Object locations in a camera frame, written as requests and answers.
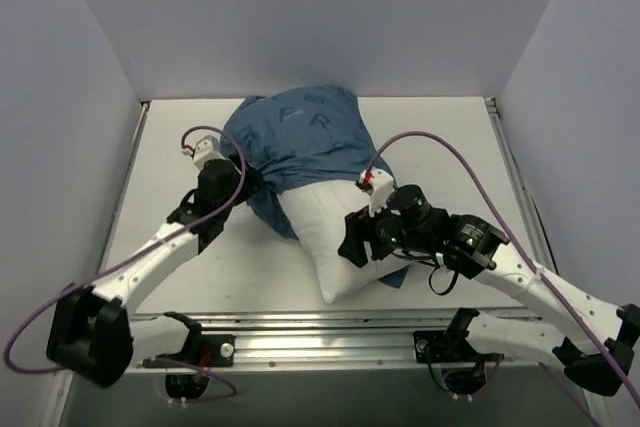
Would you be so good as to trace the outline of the blue patterned pillowcase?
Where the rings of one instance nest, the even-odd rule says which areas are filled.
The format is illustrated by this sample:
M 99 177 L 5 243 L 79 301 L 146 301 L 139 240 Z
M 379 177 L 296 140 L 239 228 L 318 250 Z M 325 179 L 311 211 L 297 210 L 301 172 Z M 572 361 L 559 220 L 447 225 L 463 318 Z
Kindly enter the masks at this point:
M 298 242 L 278 196 L 330 180 L 356 186 L 376 152 L 357 97 L 335 86 L 248 97 L 223 130 L 221 153 L 229 157 L 242 152 L 265 180 L 265 188 L 249 198 L 249 207 L 278 235 Z

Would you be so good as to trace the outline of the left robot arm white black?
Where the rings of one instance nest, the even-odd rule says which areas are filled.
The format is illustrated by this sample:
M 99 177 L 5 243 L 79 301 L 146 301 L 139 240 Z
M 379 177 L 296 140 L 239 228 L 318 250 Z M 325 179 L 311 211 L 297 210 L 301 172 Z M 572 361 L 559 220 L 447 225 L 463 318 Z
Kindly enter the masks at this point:
M 121 270 L 56 302 L 47 358 L 100 387 L 112 386 L 132 364 L 166 358 L 190 366 L 206 359 L 213 349 L 196 320 L 174 311 L 141 321 L 132 316 L 222 233 L 235 206 L 264 186 L 262 175 L 238 155 L 206 162 L 196 187 Z

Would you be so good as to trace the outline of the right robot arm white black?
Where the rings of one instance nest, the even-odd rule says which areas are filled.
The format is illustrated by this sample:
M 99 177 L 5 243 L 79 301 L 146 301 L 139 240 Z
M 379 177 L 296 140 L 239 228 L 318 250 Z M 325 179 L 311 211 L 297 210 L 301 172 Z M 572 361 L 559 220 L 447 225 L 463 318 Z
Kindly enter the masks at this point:
M 516 321 L 461 308 L 443 337 L 450 356 L 516 357 L 559 369 L 589 392 L 618 392 L 639 339 L 637 306 L 601 301 L 540 264 L 528 265 L 505 233 L 477 216 L 431 206 L 417 185 L 359 187 L 369 204 L 346 215 L 340 256 L 362 267 L 395 251 L 417 253 L 511 297 L 537 318 Z

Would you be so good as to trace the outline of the white pillow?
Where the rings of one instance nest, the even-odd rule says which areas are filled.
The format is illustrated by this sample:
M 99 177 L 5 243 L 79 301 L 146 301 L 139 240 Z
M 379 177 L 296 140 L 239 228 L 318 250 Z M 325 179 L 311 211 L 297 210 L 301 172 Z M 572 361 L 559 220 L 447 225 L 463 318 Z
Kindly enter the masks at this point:
M 391 256 L 359 268 L 338 254 L 345 234 L 345 216 L 368 205 L 368 196 L 348 180 L 330 180 L 285 191 L 279 204 L 315 266 L 327 304 L 379 281 L 400 288 L 409 265 Z

